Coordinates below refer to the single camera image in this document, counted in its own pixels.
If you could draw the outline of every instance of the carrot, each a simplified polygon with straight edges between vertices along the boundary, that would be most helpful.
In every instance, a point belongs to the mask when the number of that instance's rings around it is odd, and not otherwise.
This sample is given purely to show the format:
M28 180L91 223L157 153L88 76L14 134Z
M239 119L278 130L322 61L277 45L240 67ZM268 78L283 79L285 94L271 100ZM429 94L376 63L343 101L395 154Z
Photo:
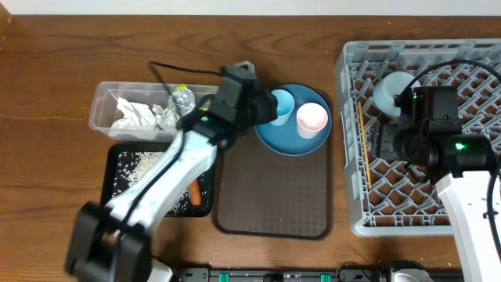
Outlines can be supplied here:
M196 179L189 184L189 200L192 205L202 204L202 193L200 192L200 185Z

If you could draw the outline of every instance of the pink cup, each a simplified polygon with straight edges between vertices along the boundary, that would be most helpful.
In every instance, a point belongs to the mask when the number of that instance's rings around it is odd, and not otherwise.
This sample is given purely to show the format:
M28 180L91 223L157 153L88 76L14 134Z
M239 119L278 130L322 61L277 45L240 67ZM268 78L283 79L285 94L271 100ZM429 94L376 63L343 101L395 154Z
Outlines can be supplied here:
M317 103L306 103L297 110L297 133L305 139L315 137L329 121L326 109Z

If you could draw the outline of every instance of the green light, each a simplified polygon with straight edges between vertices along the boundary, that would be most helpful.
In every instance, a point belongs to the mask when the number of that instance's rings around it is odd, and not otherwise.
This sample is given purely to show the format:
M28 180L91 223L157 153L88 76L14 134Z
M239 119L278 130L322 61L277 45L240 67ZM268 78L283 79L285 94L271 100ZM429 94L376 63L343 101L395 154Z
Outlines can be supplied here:
M464 148L466 148L466 146L464 146L463 144L461 144L461 143L456 143L456 149L457 149L457 150L462 150L462 149L464 149Z

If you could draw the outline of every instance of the white cup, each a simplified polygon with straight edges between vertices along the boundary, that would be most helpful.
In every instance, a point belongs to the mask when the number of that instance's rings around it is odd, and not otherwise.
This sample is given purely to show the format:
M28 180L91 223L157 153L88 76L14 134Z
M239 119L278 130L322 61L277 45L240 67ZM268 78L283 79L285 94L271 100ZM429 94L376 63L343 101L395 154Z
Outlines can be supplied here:
M373 97L376 107L389 116L399 117L400 108L394 106L393 96L400 95L413 79L414 76L405 71L396 71L384 77L374 86ZM416 81L412 88L420 86L420 82Z
M306 103L299 107L296 115L297 133L305 139L315 137L329 121L326 109L317 103Z

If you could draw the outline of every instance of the white wall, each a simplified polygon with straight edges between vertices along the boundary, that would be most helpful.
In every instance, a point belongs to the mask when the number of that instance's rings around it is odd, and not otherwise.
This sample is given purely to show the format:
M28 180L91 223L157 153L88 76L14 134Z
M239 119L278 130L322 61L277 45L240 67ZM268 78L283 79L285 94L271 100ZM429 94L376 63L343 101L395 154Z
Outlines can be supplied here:
M501 16L501 0L0 0L12 14Z

